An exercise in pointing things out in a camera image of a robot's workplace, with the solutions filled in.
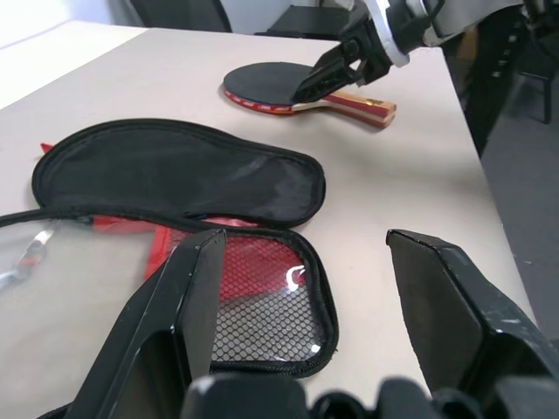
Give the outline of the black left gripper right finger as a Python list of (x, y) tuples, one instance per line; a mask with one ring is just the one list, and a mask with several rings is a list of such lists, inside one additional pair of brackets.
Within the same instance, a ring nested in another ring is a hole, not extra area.
[(508, 376), (559, 381), (559, 352), (456, 244), (389, 230), (404, 323), (430, 391), (488, 395)]

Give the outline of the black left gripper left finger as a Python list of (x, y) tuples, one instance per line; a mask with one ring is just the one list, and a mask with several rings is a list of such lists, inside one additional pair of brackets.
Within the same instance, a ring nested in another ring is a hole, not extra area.
[(128, 300), (73, 402), (73, 419), (179, 419), (208, 374), (224, 230), (186, 237)]

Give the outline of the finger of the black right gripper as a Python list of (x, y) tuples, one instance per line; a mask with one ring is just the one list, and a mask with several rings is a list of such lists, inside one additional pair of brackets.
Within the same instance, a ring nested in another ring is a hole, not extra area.
[(298, 82), (291, 96), (294, 104), (321, 100), (362, 78), (359, 67), (353, 68), (343, 62), (316, 67), (297, 64), (294, 71), (294, 80)]
[(359, 59), (355, 40), (340, 42), (321, 55), (311, 72), (313, 79), (356, 79), (358, 73), (350, 65)]

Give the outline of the table tennis paddle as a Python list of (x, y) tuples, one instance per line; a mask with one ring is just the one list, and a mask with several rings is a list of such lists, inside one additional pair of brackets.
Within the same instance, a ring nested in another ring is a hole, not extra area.
[(244, 65), (224, 76), (224, 95), (232, 102), (260, 113), (293, 115), (327, 109), (381, 128), (394, 120), (397, 111), (394, 103), (342, 91), (314, 102), (293, 101), (296, 88), (310, 70), (308, 65), (290, 62)]

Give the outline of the black and red paddle case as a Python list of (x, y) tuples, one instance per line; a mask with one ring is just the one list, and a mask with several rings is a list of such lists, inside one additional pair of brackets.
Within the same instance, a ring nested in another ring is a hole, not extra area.
[(190, 122), (116, 120), (45, 152), (35, 210), (0, 216), (0, 419), (73, 419), (133, 294), (186, 238), (224, 230), (209, 373), (307, 378), (339, 338), (314, 158)]

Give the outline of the black chair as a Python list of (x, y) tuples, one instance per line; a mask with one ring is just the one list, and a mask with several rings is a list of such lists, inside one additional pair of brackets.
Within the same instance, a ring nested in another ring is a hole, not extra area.
[(220, 0), (130, 0), (144, 26), (232, 33)]
[(259, 36), (336, 40), (349, 22), (349, 11), (327, 6), (291, 5)]

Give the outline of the black metal table frame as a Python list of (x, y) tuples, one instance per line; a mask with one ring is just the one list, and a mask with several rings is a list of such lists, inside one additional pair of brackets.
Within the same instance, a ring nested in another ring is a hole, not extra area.
[(519, 67), (559, 70), (559, 19), (543, 17), (533, 24), (520, 8), (500, 10), (444, 42), (443, 51), (458, 78), (473, 144), (483, 155)]

